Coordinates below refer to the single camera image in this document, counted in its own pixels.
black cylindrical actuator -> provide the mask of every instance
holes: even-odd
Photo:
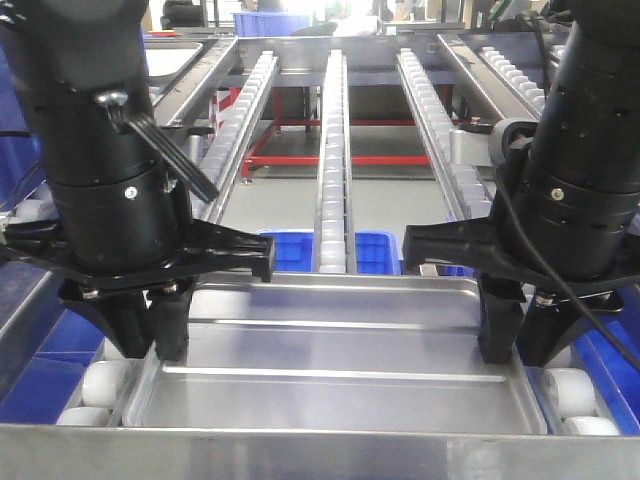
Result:
[[[12,0],[0,40],[78,262],[126,272],[178,243],[167,168],[134,132],[117,132],[95,96],[118,90],[128,115],[153,115],[140,21],[147,0]]]
[[[640,198],[640,2],[575,0],[574,25],[513,200],[566,279],[610,268]],[[506,222],[505,247],[536,268]]]

metal rail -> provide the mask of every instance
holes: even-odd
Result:
[[[442,56],[458,73],[458,85],[465,86],[465,99],[479,115],[494,119],[528,118],[534,115],[518,96],[478,58],[458,35],[438,35]]]
[[[491,197],[480,181],[478,170],[451,161],[450,132],[454,126],[420,61],[411,50],[402,49],[397,68],[451,220],[488,215]]]
[[[340,50],[333,50],[323,88],[314,227],[313,269],[321,273],[357,272],[348,89],[346,58]]]
[[[192,125],[236,63],[237,38],[218,40],[158,102],[154,109],[158,125],[179,128]]]
[[[522,71],[518,70],[509,59],[501,55],[493,47],[483,47],[479,54],[487,66],[502,80],[507,88],[520,99],[520,102],[531,112],[536,120],[540,119],[546,103],[544,90]]]
[[[219,223],[222,219],[253,130],[269,98],[277,63],[273,52],[263,52],[235,101],[229,119],[202,161],[200,167],[216,185],[220,195],[209,204],[194,199],[194,217],[212,223]]]

black cable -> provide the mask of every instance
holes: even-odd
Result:
[[[511,197],[509,196],[509,191],[507,190],[507,187],[504,185],[499,175],[496,175],[495,182],[496,182],[496,187],[500,192],[500,195],[502,195],[504,206],[507,209],[507,213],[509,214],[509,217],[511,217],[513,226],[516,230],[516,233],[518,234],[518,237],[520,237],[520,240],[522,241],[524,246],[529,250],[529,252],[531,253],[532,257],[534,258],[538,266],[544,271],[544,273],[546,273],[549,277],[551,277],[551,279],[553,279],[554,282],[556,282],[556,286],[560,290],[559,293],[562,293],[563,295],[565,295],[573,303],[573,305],[578,309],[578,311],[593,324],[595,329],[598,332],[600,332],[600,334],[602,334],[602,336],[607,340],[607,342],[609,342],[609,344],[611,344],[611,346],[614,349],[616,349],[618,353],[620,353],[620,355],[622,355],[622,357],[627,362],[629,362],[629,364],[634,369],[640,372],[640,359],[638,359],[638,357],[636,357],[633,354],[633,352],[631,352],[631,350],[627,348],[626,345],[624,345],[620,340],[618,340],[618,338],[616,338],[616,336],[609,331],[606,325],[602,323],[598,317],[595,316],[595,314],[589,309],[589,307],[587,307],[587,305],[582,301],[582,299],[573,291],[571,286],[562,279],[560,274],[555,271],[555,269],[549,264],[549,262],[547,262],[544,256],[538,251],[536,246],[529,239],[529,236],[524,231],[524,228],[520,223],[520,220],[518,219],[518,214],[515,210],[515,207],[513,206]]]
[[[112,121],[117,121],[112,114]],[[198,198],[205,203],[216,199],[219,192],[211,180],[196,167],[187,156],[160,130],[151,117],[146,114],[124,118],[126,124],[142,138],[147,145],[156,150],[169,164],[175,175],[184,182]]]
[[[551,90],[551,77],[549,76],[547,50],[542,35],[542,23],[539,17],[534,17],[531,21],[533,23],[533,32],[536,36],[536,43],[538,44],[538,51],[540,52],[540,61],[542,62],[542,89],[544,90],[544,98],[546,100],[549,96],[549,90]]]

stainless steel tray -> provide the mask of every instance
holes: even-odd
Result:
[[[187,357],[147,358],[126,426],[546,433],[519,360],[480,357],[471,280],[236,279],[196,292]]]
[[[182,73],[202,51],[198,42],[148,42],[145,45],[149,78],[163,85]]]

red metal frame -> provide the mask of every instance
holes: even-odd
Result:
[[[313,155],[260,155],[260,151],[269,142],[271,136],[283,126],[317,127],[320,120],[283,119],[280,103],[280,89],[273,89],[273,113],[275,120],[247,150],[240,169],[240,175],[248,178],[254,165],[317,165],[318,157]],[[352,120],[352,126],[409,126],[413,120]],[[355,155],[351,159],[354,165],[428,165],[426,155]]]

